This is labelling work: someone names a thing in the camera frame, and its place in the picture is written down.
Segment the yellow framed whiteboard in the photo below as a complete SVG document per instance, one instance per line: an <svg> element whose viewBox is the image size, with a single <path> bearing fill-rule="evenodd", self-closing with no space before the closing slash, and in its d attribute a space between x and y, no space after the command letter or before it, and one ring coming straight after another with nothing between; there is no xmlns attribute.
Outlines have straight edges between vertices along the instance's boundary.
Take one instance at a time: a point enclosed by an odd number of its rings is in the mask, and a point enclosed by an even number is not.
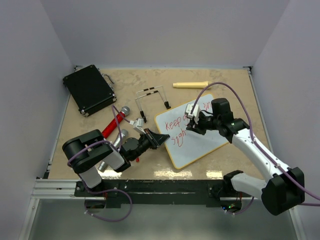
<svg viewBox="0 0 320 240"><path fill-rule="evenodd" d="M229 143L217 130L207 131L205 135L186 130L189 120L185 109L189 103L194 103L194 100L154 117L158 131L170 136L164 144L173 166L178 170Z"/></svg>

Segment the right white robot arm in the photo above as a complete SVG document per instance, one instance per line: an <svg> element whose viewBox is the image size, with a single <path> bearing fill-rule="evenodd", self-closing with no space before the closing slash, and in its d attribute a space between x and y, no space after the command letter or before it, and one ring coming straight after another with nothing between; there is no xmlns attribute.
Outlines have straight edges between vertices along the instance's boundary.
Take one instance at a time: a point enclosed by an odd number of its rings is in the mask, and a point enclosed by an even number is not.
<svg viewBox="0 0 320 240"><path fill-rule="evenodd" d="M235 170L223 177L220 190L233 197L238 192L260 199L274 216L305 201L305 192L297 184L305 185L304 173L277 159L268 148L250 132L250 126L241 118L234 118L230 103L225 98L211 101L212 113L201 111L198 104L188 104L185 116L189 119L187 130L205 135L218 131L229 143L241 150L262 174L258 179Z"/></svg>

